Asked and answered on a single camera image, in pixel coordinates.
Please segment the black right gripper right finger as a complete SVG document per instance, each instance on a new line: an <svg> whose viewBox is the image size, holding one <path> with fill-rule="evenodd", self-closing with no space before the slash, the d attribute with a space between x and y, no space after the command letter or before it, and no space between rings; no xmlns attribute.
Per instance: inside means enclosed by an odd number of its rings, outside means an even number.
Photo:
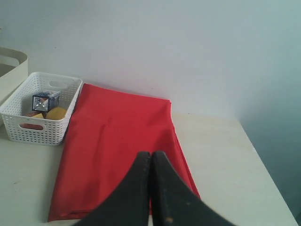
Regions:
<svg viewBox="0 0 301 226"><path fill-rule="evenodd" d="M162 151L151 157L151 212L155 226L233 225L188 188Z"/></svg>

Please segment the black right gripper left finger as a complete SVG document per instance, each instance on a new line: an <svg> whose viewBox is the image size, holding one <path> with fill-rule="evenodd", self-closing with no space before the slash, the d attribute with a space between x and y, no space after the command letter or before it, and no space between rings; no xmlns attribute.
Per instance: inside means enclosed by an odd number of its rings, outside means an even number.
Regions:
<svg viewBox="0 0 301 226"><path fill-rule="evenodd" d="M114 191L76 226L146 226L150 198L148 179L151 155L139 152Z"/></svg>

